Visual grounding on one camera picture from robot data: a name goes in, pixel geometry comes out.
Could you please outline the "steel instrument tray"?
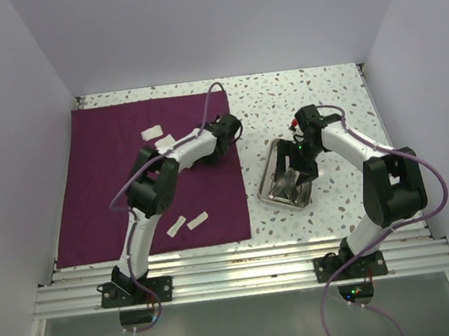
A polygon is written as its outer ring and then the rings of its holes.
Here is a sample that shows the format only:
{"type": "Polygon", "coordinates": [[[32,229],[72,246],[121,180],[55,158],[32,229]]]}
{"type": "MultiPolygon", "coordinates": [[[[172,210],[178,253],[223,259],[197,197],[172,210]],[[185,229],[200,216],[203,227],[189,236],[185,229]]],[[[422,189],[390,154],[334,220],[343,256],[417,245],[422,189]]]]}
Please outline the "steel instrument tray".
{"type": "MultiPolygon", "coordinates": [[[[268,148],[268,152],[265,156],[264,162],[264,170],[262,174],[262,179],[259,184],[259,192],[258,196],[259,198],[265,202],[270,204],[275,204],[277,206],[283,206],[283,207],[291,207],[296,209],[302,209],[309,206],[309,204],[312,202],[312,182],[311,183],[305,183],[303,185],[296,186],[298,190],[299,197],[297,199],[296,204],[292,204],[290,201],[277,201],[276,199],[270,199],[269,198],[269,191],[272,187],[272,184],[275,182],[275,165],[276,165],[276,158],[277,158],[277,143],[279,141],[285,140],[284,138],[276,137],[276,139],[273,139],[270,142],[270,147],[268,148]]],[[[289,164],[287,165],[287,171],[291,169],[289,164]]],[[[295,171],[297,181],[299,177],[299,171],[295,171]]]]}

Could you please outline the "steel scissors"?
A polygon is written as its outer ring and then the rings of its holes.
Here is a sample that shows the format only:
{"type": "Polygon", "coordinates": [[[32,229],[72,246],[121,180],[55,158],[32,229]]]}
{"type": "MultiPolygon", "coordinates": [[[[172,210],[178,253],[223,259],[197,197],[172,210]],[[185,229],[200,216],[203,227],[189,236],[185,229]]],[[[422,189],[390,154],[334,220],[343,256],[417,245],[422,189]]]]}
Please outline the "steel scissors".
{"type": "Polygon", "coordinates": [[[286,186],[285,186],[286,195],[292,204],[296,204],[297,199],[299,197],[295,178],[296,178],[296,173],[295,173],[295,170],[293,170],[293,169],[288,170],[284,174],[284,182],[286,184],[286,186]]]}

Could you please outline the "white bandage strip left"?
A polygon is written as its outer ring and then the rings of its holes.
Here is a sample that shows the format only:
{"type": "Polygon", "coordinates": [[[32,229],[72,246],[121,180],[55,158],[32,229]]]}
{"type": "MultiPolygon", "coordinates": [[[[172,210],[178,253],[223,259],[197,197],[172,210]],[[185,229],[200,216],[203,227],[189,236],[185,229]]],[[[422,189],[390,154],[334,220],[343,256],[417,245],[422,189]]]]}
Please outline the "white bandage strip left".
{"type": "Polygon", "coordinates": [[[185,217],[179,216],[177,221],[168,229],[167,235],[171,238],[175,238],[180,228],[186,222],[185,217]]]}

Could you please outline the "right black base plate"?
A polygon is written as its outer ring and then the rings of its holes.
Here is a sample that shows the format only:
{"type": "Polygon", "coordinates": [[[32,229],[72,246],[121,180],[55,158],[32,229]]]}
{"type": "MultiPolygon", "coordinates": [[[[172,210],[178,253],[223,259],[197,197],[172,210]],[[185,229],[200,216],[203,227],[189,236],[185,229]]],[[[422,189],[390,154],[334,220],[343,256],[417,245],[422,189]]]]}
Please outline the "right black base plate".
{"type": "Polygon", "coordinates": [[[389,269],[386,266],[385,257],[381,251],[370,255],[364,255],[350,262],[351,253],[340,251],[335,254],[330,252],[323,257],[313,259],[314,273],[319,283],[330,281],[333,275],[344,265],[347,266],[333,279],[334,281],[345,281],[364,277],[385,276],[389,269]]]}

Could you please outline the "purple cloth mat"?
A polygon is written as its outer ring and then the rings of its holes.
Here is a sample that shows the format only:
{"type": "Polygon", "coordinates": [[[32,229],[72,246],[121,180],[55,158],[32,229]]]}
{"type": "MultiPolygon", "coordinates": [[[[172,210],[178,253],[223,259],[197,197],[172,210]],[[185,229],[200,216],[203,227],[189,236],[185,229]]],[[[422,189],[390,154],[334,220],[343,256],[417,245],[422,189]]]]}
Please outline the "purple cloth mat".
{"type": "MultiPolygon", "coordinates": [[[[71,149],[59,233],[58,268],[119,259],[128,215],[110,209],[146,145],[141,132],[156,124],[180,139],[202,123],[229,111],[225,93],[161,98],[72,112],[71,149]]],[[[231,146],[215,164],[196,164],[178,177],[176,196],[161,218],[152,255],[242,242],[251,238],[241,164],[231,146]],[[194,230],[186,226],[207,212],[194,230]],[[168,229],[186,222],[175,238],[168,229]]]]}

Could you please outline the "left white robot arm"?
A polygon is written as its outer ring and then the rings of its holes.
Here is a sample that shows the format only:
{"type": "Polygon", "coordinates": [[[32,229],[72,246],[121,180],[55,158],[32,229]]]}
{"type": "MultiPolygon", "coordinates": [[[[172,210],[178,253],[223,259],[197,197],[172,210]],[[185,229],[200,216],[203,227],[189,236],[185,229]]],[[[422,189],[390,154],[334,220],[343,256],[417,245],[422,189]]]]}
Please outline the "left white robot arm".
{"type": "Polygon", "coordinates": [[[122,299],[137,304],[147,296],[143,280],[148,272],[150,247],[162,215],[172,205],[179,173],[199,161],[216,162],[242,131],[240,120],[228,113],[202,123],[170,146],[141,149],[127,183],[110,204],[112,211],[120,212],[122,208],[116,203],[123,195],[127,198],[129,225],[121,256],[111,274],[111,284],[122,299]]]}

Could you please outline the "white bandage strip right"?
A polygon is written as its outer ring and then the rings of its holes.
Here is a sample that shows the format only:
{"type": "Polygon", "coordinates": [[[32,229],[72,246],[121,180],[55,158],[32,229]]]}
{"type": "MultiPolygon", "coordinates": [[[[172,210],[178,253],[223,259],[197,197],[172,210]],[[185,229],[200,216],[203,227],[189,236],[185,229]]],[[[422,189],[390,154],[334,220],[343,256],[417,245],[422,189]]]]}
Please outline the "white bandage strip right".
{"type": "Polygon", "coordinates": [[[199,216],[196,216],[192,221],[188,222],[186,225],[189,230],[194,230],[199,227],[203,222],[208,219],[207,212],[202,212],[199,216]]]}

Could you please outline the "white gauze pad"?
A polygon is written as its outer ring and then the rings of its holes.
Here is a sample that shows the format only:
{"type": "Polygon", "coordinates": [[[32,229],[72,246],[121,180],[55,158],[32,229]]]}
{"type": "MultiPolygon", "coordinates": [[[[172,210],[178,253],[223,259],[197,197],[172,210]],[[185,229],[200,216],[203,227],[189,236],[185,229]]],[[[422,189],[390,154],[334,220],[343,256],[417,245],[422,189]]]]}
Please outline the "white gauze pad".
{"type": "Polygon", "coordinates": [[[158,150],[168,150],[170,146],[174,146],[176,144],[175,139],[171,134],[166,135],[165,137],[157,140],[155,142],[155,147],[158,150]]]}
{"type": "Polygon", "coordinates": [[[163,136],[163,129],[160,125],[156,124],[155,126],[151,126],[146,130],[141,132],[142,140],[149,142],[150,140],[154,140],[157,137],[163,136]]]}

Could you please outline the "steel forceps with rings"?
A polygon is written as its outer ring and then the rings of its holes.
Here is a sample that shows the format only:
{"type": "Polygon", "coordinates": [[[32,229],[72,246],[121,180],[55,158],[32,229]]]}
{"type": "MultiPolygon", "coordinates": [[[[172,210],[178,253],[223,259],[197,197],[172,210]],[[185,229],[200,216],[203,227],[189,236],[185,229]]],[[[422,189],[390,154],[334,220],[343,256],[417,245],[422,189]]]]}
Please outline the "steel forceps with rings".
{"type": "Polygon", "coordinates": [[[272,184],[269,191],[269,198],[276,199],[277,201],[289,201],[288,182],[285,175],[278,177],[272,184]]]}

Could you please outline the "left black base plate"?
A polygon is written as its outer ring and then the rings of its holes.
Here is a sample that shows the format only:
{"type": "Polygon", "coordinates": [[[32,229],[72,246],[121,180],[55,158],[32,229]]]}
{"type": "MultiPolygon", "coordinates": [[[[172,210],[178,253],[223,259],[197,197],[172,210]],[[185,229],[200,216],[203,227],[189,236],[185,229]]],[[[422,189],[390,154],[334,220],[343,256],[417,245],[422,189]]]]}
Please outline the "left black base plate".
{"type": "Polygon", "coordinates": [[[172,300],[172,277],[143,277],[138,279],[138,283],[138,285],[134,284],[133,279],[129,278],[124,283],[123,288],[120,288],[113,282],[105,282],[105,284],[98,285],[96,291],[102,294],[102,308],[126,308],[150,303],[150,291],[153,291],[159,297],[161,303],[172,300]]]}

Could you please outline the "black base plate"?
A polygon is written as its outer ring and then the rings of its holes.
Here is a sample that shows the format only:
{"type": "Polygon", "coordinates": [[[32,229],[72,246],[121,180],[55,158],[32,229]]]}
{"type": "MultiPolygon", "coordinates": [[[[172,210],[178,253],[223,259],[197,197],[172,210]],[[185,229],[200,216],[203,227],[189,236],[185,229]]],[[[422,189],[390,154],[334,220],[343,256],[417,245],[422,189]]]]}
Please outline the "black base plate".
{"type": "Polygon", "coordinates": [[[124,283],[123,288],[120,288],[113,282],[105,282],[105,284],[98,285],[96,291],[102,294],[102,308],[126,308],[150,303],[150,291],[153,291],[159,297],[161,303],[172,300],[172,277],[143,277],[138,279],[138,283],[138,285],[134,284],[133,279],[129,278],[124,283]]]}
{"type": "Polygon", "coordinates": [[[385,276],[389,269],[386,266],[385,257],[381,251],[370,255],[364,255],[350,262],[351,253],[340,251],[335,254],[330,252],[323,257],[313,259],[314,273],[319,283],[330,281],[333,275],[344,265],[347,266],[333,279],[334,281],[345,281],[364,277],[385,276]]]}

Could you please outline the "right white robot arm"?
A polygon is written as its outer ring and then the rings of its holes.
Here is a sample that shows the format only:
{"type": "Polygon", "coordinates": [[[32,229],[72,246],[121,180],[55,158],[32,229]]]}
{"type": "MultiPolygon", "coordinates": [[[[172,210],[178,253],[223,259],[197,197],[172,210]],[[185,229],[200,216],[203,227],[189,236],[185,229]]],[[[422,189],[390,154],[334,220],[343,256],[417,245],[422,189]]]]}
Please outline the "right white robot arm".
{"type": "Polygon", "coordinates": [[[317,158],[325,152],[339,154],[362,173],[364,217],[337,253],[316,263],[329,275],[358,277],[375,260],[381,238],[427,204],[416,153],[376,145],[348,127],[340,110],[325,116],[316,105],[298,110],[290,128],[294,137],[277,145],[273,198],[298,203],[300,190],[318,178],[317,158]]]}

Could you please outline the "white bandage strip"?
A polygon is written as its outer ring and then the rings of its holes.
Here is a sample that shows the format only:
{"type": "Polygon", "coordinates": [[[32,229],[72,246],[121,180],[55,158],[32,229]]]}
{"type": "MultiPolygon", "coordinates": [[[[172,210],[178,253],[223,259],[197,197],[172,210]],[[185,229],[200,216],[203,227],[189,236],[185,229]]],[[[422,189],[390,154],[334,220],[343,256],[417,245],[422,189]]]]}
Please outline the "white bandage strip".
{"type": "Polygon", "coordinates": [[[177,221],[168,229],[167,235],[171,238],[175,238],[180,228],[186,222],[185,217],[179,216],[177,221]]]}
{"type": "Polygon", "coordinates": [[[192,221],[188,222],[186,225],[189,230],[194,230],[199,227],[203,222],[208,219],[207,212],[202,212],[199,216],[196,216],[192,221]]]}

